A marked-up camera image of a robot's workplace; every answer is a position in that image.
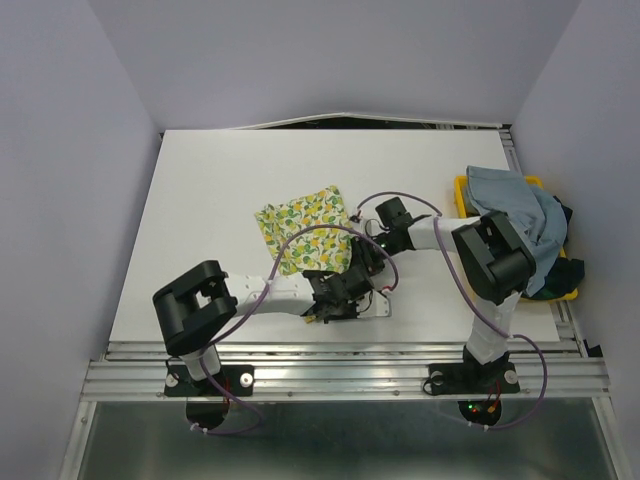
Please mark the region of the lemon print skirt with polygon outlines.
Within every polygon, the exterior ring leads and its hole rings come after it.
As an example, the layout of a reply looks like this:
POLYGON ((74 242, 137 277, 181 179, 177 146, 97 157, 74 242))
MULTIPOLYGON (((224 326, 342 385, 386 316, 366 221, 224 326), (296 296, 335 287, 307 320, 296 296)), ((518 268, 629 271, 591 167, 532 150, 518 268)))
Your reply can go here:
POLYGON ((331 185, 282 204, 267 204, 254 214, 278 272, 345 272, 351 260, 351 226, 339 189, 331 185))

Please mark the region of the light blue denim skirt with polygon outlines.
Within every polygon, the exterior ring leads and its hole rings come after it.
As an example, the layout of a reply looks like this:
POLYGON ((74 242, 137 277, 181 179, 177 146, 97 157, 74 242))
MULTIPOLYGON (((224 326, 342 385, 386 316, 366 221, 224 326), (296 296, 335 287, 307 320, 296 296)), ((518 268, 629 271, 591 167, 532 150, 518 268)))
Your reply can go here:
POLYGON ((478 166, 468 166, 466 177, 468 199, 475 210, 481 215, 505 214, 527 246, 525 230, 539 208, 533 195, 535 185, 528 185, 516 172, 478 166))

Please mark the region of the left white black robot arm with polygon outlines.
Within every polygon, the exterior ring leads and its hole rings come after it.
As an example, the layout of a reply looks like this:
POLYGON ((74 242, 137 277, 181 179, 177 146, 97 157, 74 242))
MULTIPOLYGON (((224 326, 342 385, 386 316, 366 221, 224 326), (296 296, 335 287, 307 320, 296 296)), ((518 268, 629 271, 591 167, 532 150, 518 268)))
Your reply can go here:
POLYGON ((389 301, 359 266, 342 274, 305 270, 269 279, 228 274, 207 260, 157 291, 152 303, 167 353, 183 361, 188 382, 202 394, 222 384, 210 342, 234 317, 278 313, 327 323, 390 314, 389 301))

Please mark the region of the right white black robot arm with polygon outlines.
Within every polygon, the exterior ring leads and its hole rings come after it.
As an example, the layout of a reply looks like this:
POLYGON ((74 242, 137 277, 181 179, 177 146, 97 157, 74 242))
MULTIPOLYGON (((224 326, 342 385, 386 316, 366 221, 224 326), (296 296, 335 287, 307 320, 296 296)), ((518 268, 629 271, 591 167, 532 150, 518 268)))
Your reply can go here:
POLYGON ((465 302, 474 313, 462 361, 428 366, 425 393, 482 393, 519 390, 507 341, 515 307, 536 272, 529 248, 502 212, 480 217, 412 217, 400 197, 376 207, 381 232, 350 240, 352 281, 358 292, 380 274, 387 258, 405 251, 438 250, 465 302))

